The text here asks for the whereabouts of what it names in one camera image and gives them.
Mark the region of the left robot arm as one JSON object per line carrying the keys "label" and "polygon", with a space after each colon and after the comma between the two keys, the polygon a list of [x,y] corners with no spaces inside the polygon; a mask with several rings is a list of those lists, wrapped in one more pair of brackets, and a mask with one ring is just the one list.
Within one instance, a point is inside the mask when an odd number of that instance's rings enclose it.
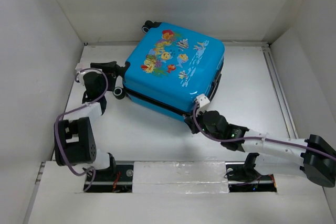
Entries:
{"label": "left robot arm", "polygon": [[76,67],[75,82],[84,86],[81,105],[57,117],[54,123],[55,159],[59,166],[82,166],[84,172],[98,174],[105,180],[117,175],[112,154],[99,150],[95,143],[92,124],[107,108],[105,94],[112,92],[118,99],[125,91],[116,86],[118,77],[124,77],[129,63],[123,67],[115,61],[91,63],[88,68]]}

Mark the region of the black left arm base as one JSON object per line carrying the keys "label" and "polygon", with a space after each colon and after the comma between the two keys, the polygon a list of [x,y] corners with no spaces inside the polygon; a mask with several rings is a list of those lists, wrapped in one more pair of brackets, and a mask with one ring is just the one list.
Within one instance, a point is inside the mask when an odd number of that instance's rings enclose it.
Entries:
{"label": "black left arm base", "polygon": [[117,162],[114,170],[97,170],[86,193],[131,193],[133,174],[134,163],[130,162]]}

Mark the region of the blue hard-shell suitcase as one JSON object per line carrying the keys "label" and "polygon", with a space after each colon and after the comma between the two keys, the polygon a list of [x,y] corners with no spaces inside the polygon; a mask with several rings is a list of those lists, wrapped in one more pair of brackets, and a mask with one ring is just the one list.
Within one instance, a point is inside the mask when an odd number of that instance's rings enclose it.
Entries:
{"label": "blue hard-shell suitcase", "polygon": [[196,97],[214,97],[224,65],[224,44],[165,22],[147,20],[145,33],[119,74],[134,103],[183,121]]}

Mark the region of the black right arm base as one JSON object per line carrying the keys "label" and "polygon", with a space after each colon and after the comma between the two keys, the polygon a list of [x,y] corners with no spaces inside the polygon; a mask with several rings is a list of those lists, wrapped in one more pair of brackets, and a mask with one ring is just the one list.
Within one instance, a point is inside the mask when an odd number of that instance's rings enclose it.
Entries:
{"label": "black right arm base", "polygon": [[252,170],[245,170],[241,165],[229,166],[223,177],[228,181],[230,193],[277,192],[273,174],[261,175]]}

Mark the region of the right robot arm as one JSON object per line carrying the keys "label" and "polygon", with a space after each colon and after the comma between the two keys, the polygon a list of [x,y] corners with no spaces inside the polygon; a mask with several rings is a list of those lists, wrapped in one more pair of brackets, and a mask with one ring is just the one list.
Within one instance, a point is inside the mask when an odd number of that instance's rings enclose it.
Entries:
{"label": "right robot arm", "polygon": [[335,149],[322,137],[272,138],[227,122],[218,111],[184,117],[193,134],[219,142],[233,152],[246,153],[237,181],[250,182],[272,173],[302,176],[322,187],[335,187]]}

